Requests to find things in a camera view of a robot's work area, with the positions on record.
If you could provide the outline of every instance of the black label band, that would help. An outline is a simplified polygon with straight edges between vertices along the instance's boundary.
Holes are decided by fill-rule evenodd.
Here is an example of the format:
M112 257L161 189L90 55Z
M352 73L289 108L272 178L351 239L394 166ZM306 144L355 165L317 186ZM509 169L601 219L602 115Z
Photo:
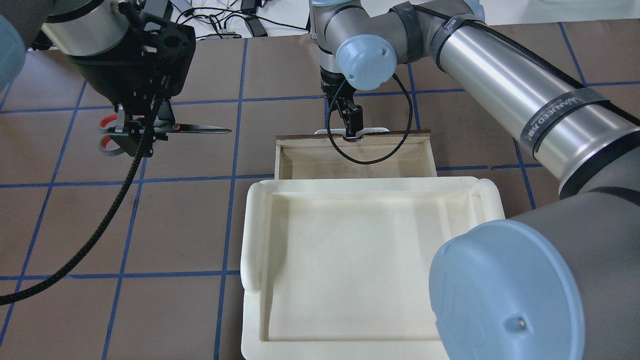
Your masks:
M394 6L389 10L396 13L403 23L406 32L406 63L412 63L422 58L422 27L418 13L410 2L405 2Z
M431 52L431 57L436 61L438 69L442 72L446 71L440 66L440 51L442 51L442 47L449 37L460 29L466 20L480 21L475 15L469 13L452 16L451 19L442 23L431 39L429 51Z
M556 97L536 112L520 134L520 144L532 155L540 148L540 143L547 133L560 120L574 111L591 104L609 102L593 89L576 89Z
M640 192L637 190L632 190L628 188L619 188L616 186L604 186L601 188L595 188L589 190L590 193L605 193L607 195L612 195L615 197L619 197L623 200L629 201L633 205L640 206Z

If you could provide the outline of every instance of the silver robot arm segment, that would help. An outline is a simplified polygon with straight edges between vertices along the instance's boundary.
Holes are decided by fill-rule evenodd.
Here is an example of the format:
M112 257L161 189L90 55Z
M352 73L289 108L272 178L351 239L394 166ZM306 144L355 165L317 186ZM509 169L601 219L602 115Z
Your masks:
M345 79L371 90L397 64L431 56L561 181L564 200L438 251L429 292L449 357L640 359L639 121L469 25L482 20L477 1L421 5L444 19L409 3L373 18L359 1L312 5L330 99Z

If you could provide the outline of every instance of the blue tape line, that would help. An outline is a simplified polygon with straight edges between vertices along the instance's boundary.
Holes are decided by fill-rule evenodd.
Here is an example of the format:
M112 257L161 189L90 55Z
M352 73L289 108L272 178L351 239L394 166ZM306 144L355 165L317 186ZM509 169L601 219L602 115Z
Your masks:
M69 274L65 276L65 279L71 280L87 280L87 279L117 279L122 277L123 279L142 279L142 278L158 278L158 277L200 277L200 276L221 276L221 270L206 270L206 271L185 271L185 272L133 272L123 274ZM240 275L240 270L229 270L227 275ZM50 278L51 275L13 275L13 276L0 276L0 281L18 281L18 280L45 280Z
M364 92L353 94L353 97L367 97L367 96L394 96L404 95L402 91L388 91L388 92Z
M522 153L520 152L520 146L518 142L513 139L513 145L516 147L516 155L518 156L518 162L520 164L520 170L522 171L522 179L524 180L524 186L527 188L527 195L529 196L529 203L531 209L536 209L536 200L533 198L533 191L531 190L531 184L529 183L529 176L527 175L527 167L522 160Z
M324 98L324 119L326 119L327 115L329 115L329 100L325 97Z
M238 100L230 99L230 100L176 101L176 102L172 102L171 105L182 106L182 105L201 105L201 104L228 104L230 102L238 102Z
M229 204L227 209L227 230L225 231L225 251L222 257L222 276L220 277L220 297L218 298L218 321L216 322L216 338L214 341L213 359L218 360L220 358L220 334L222 333L222 314L223 306L225 303L225 286L227 283L227 261L229 256L229 239L231 234L231 218L234 209L234 193L236 190L236 171L238 160L238 148L240 142L240 128L241 128L241 116L242 116L242 103L244 94L244 73L246 70L246 50L248 41L244 40L244 48L242 55L242 71L240 73L240 91L238 93L238 111L236 118L236 143L234 145L234 164L231 173L231 185L229 188Z
M31 236L31 241L29 242L29 248L27 250L27 255L24 258L24 262L22 263L22 270L20 271L20 276L24 277L27 272L27 266L29 265L29 260L31 259L31 254L33 253L33 248L36 245L36 239L38 238L38 233L40 232L40 226L42 225L42 219L44 218L45 210L47 209L47 204L49 203L49 198L51 197L51 192L53 187L49 186L47 189L47 195L44 197L44 202L42 203L42 208L40 209L40 214L38 215L38 220L36 221L36 226L33 230L33 235ZM16 291L19 291L20 285L22 284L22 280L18 280L18 288Z
M438 89L438 90L416 90L416 94L444 94L447 92L465 92L464 89Z
M409 83L411 85L411 97L413 100L413 117L415 117L415 128L422 130L422 124L420 123L420 112L418 111L418 97L415 94L415 80L413 79L413 69L411 64L407 64L407 71L409 72Z
M144 180L134 180L132 184L140 183L176 183L180 181L217 181L217 180L231 180L234 179L272 179L273 174L250 174L250 175L238 175L238 176L200 176L200 177L168 177L168 178L154 178ZM79 183L33 183L33 184L0 184L0 189L13 189L13 188L47 188L53 186L54 188L69 187L69 186L115 186L122 185L124 181L87 181Z
M210 270L210 271L187 271L187 272L147 272L147 273L132 273L122 274L125 279L143 279L143 278L158 278L158 277L198 277L198 276L221 276L222 271Z
M147 170L147 159L142 160L142 169L140 169L140 179L144 180L145 171ZM138 204L140 203L140 195L142 194L143 184L138 185L136 192L136 199L133 202L133 208L131 209L131 218L129 219L129 228L127 230L127 239L124 243L124 250L122 251L122 261L120 262L120 273L118 274L118 283L116 284L115 295L113 296L113 304L111 306L111 315L109 316L109 325L107 326L107 334L104 337L104 347L102 348L102 360L106 360L107 353L109 352L109 344L111 342L111 333L113 332L113 322L116 318L116 312L118 311L118 302L120 300L120 290L122 289L122 279L124 269L127 265L127 257L129 256L129 245L131 244L131 235L133 234L133 227L136 222L136 214L138 213Z
M4 184L0 185L0 189L14 189L14 188L47 188L49 184Z
M640 81L619 81L617 83L588 83L587 86L620 86L620 85L640 85Z
M231 176L198 176L198 177L170 177L166 179L145 179L143 183L176 183L181 181L213 181L231 180Z
M273 179L273 174L261 174L261 175L238 175L238 179Z
M18 292L19 287L16 285L15 292ZM4 341L4 335L6 334L6 330L9 327L9 320L11 320L11 315L13 314L13 307L15 303L9 305L9 310L6 312L6 316L4 317L4 323L2 325L2 331L0 331L0 347L2 346L2 342Z
M131 184L138 184L140 180L134 180ZM122 185L124 181L88 181L85 183L54 183L54 188L68 188L74 186L116 186Z
M303 95L303 96L285 96L285 97L256 97L253 99L241 99L242 102L258 102L258 101L281 101L281 100L307 100L321 99L324 95Z
M469 167L436 167L436 171L489 170L486 165Z
M522 165L520 164L512 164L512 165L498 165L496 167L492 167L491 170L495 170L495 169L503 169L503 168L521 168Z
M78 110L113 110L110 106L81 106Z
M9 91L11 90L11 87L13 86L13 81L11 81L7 86L6 86L6 91L4 92L4 96L2 96L2 100L0 101L0 110L2 110L4 103L6 102L6 98L9 97Z
M580 64L578 63L578 59L575 57L575 53L573 51L573 48L571 47L569 38L566 36L564 25L562 22L558 22L558 26L560 26L560 32L562 33L562 37L564 38L564 42L566 43L567 48L569 49L569 53L571 54L571 59L573 60L573 64L575 65L575 68L578 70L580 81L582 82L583 85L586 85L587 80L584 78L584 74L582 73L582 69L580 68Z
M27 110L6 110L0 111L1 114L28 114L28 113L54 113L57 111L75 111L75 108L55 108L55 109L27 109Z

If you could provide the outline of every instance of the black cable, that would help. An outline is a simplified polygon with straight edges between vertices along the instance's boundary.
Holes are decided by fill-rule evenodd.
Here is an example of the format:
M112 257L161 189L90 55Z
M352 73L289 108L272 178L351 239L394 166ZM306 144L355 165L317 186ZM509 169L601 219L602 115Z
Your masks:
M44 290L50 288L51 286L53 286L53 284L55 284L56 282L62 280L62 278L67 276L67 274L69 274L69 272L71 272L71 270L73 270L80 263L80 261L84 259L84 257L89 253L89 251L91 251L91 249L98 242L98 240L100 240L100 237L102 236L102 234L104 234L104 231L107 229L107 226L109 226L109 223L111 223L113 217L116 215L118 208L122 204L122 201L127 195L127 192L131 187L131 183L133 182L133 179L136 176L138 167L140 165L140 161L142 160L143 151L146 150L145 148L146 144L150 143L150 137L151 137L151 134L153 133L154 119L156 118L158 111L160 110L160 105L162 105L165 89L166 87L163 86L162 90L158 94L156 94L154 105L150 113L148 114L148 117L145 119L147 121L147 123L145 124L145 132L142 134L140 143L138 144L138 149L136 150L136 155L133 157L133 162L131 163L131 167L129 168L129 172L127 173L127 177L125 178L124 183L120 187L120 191L118 192L118 195L116 196L115 200L111 204L109 211L107 211L107 214L104 216L104 218L100 222L100 225L98 225L98 228L95 230L95 232L93 232L93 235L91 235L91 238L89 238L89 241L87 241L80 248L80 250L74 255L74 257L71 258L71 260L69 260L55 274L51 275L46 280L30 288L20 290L17 293L0 296L0 306L8 305L20 300L24 300L26 298L30 298L33 295L37 295L43 292Z
M239 15L239 14L236 14L236 13L233 13L233 14L231 14L231 15L229 15L229 16L227 16L227 17L225 17L225 19L224 19L224 20L225 20L225 22L224 22L224 27L225 27L225 29L228 29L227 24L228 24L229 20L230 20L230 19L232 19L232 18L234 18L234 17L239 17L240 19L243 19L243 20L244 20L244 23L246 24L246 19L244 18L244 16Z
M243 13L243 12L242 12L242 11L240 11L240 10L222 9L222 8L215 8L215 7L210 7L210 6L198 6L198 7L195 7L195 8L190 8L190 9L188 9L188 10L184 10L183 12L181 12L181 13L180 13L180 15L178 15L178 18L177 18L177 19L175 19L175 21L176 21L176 22L178 22L178 20L180 20L180 18L181 18L184 14L189 13L189 12L193 12L193 11L195 11L195 10L223 10L224 12L230 12L230 13ZM258 16L258 15L252 15L252 16L253 16L253 17L257 17L257 18L258 18L258 19L260 19L260 20L264 20L264 21L266 21L266 22L270 22L270 23L272 23L272 24L276 24L276 25L279 25L279 26L285 26L285 27L287 27L287 28L292 28L292 29L298 29L298 30L307 31L307 29L305 29L305 28L301 28L301 27L299 27L299 26L294 26L294 25L289 25L289 24L283 24L283 23L281 23L281 22L273 21L273 20L267 19L267 18L265 18L265 17Z
M200 35L199 37L196 37L196 40L200 40L203 38L210 38L210 37L218 37L222 35L222 38L225 38L224 36L231 36L231 38L242 38L242 35L240 34L224 34L224 33L218 33L218 34L206 34L206 35Z
M233 2L233 3L230 3L230 4L227 6L227 9L228 9L228 10L230 10L230 9L231 9L231 6L234 6L236 2L237 2L237 0L234 0L234 2ZM177 6L175 6L173 3L171 3L171 5L172 5L176 10L178 10L178 11L180 10L180 9L179 9ZM182 22L182 24L181 24L181 25L184 25L184 23L185 23L185 22L187 22L188 20L191 20L191 19L196 19L198 22L201 22L202 24L211 25L211 21L206 22L206 21L204 21L204 20L201 20L201 18L205 18L205 17L207 17L207 18L211 18L211 17L214 17L214 18L216 19L216 22L218 23L218 25L219 25L219 26L221 26L221 25L222 25L222 23L221 23L221 20L218 18L218 16L220 16L220 15L224 14L225 12L227 12L227 11L225 10L225 11L219 12L219 13L217 13L217 14L209 14L209 15L206 15L206 14L192 14L192 15L189 15L188 19L187 19L187 20L185 20L184 22Z
M213 28L213 31L216 32L216 35L218 35L220 38L223 38L222 35L220 35L220 32L218 31L218 27L217 27L216 23L213 21L213 18L215 18L216 20L218 20L218 18L216 18L215 15L213 15L213 14L212 15L208 15L207 18L209 19L209 24Z
M360 164L360 165L372 165L372 164L377 164L380 163L382 161L385 161L386 159L389 159L391 156L393 156L399 149L400 147L402 147L402 145L404 144L404 142L406 141L406 139L409 137L409 132L411 131L411 124L412 124L412 120L413 120L413 103L411 101L411 97L409 96L409 93L406 91L406 89L404 88L404 85L402 84L402 81L400 81L400 78L394 74L393 75L394 80L396 81L396 83L398 83L398 85L400 86L400 89L402 90L402 92L404 93L404 96L406 97L407 102L409 103L409 120L407 121L406 124L406 131L404 132L404 135L402 137L402 140L400 140L400 142L398 143L398 145L396 146L395 149L391 150L390 153L388 153L387 155L383 156L380 159L376 159L376 160L371 160L371 161L361 161L361 160L356 160L354 158L352 158L351 156L345 154L340 147L338 147L338 145L335 143L335 140L333 139L333 135L331 134L331 125L330 125L330 121L331 121L331 109L333 109L333 107L335 106L335 101L338 98L337 96L333 97L333 101L331 102L331 104L329 104L329 113L326 116L326 120L324 122L324 127L326 128L326 133L327 136L329 136L329 141L331 141L331 144L333 145L333 148L340 154L342 155L343 158L356 163L356 164ZM340 91L342 90L342 87L347 83L347 79L345 79L342 84L340 84L340 87L338 87L338 91L336 92L336 94L339 94Z
M438 18L440 18L442 20L451 19L451 16L445 15L443 13L439 13L439 12L431 10L431 9L423 8L422 6L419 6L419 5L414 5L413 7L419 12L426 13L426 14L434 16L434 17L438 17ZM540 55L534 53L533 51L531 51L528 48L524 47L522 44L518 43L516 40L513 40L512 38L509 38L505 34L499 33L498 31L488 27L487 25L481 24L480 22L473 21L473 20L465 20L464 24L467 25L467 26L470 26L471 28L475 28L475 29L484 31L484 32L488 33L489 35L491 35L491 36L493 36L493 37L505 42L507 45L510 45L514 49L520 51L522 54L524 54L526 57L531 59L533 62L537 63L540 67L542 67L546 71L549 71L553 76L559 78L560 80L564 81L565 83L569 84L570 86L572 86L572 87L574 87L576 89L581 89L581 88L585 87L584 84L582 84L580 81L577 81L576 79L571 77L571 75L568 75L564 71L560 70L559 68L557 68L556 66L554 66L553 64L551 64L550 62L548 62L547 60L542 58ZM626 121L629 121L631 124L633 124L635 126L640 126L640 119L638 119L637 117L631 115L630 113L626 112L625 110L619 108L617 105L615 105L615 104L613 104L611 102L608 102L608 103L602 104L602 107L604 107L605 109L613 112L614 114L616 114L617 116L625 119Z

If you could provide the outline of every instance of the scissor handle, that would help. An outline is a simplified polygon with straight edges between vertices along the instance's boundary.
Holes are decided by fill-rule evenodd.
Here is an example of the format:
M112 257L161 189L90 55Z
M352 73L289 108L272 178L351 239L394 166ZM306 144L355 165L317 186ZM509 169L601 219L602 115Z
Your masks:
M120 154L124 154L124 149L121 147L117 147L115 149L107 149L107 145L112 141L113 139L109 135L104 135L102 139L100 139L99 149L102 155L118 156Z
M103 117L98 125L98 128L103 132L106 133L107 130L111 127L109 126L110 123L114 122L118 120L118 114L113 113L113 114L109 114L105 117Z

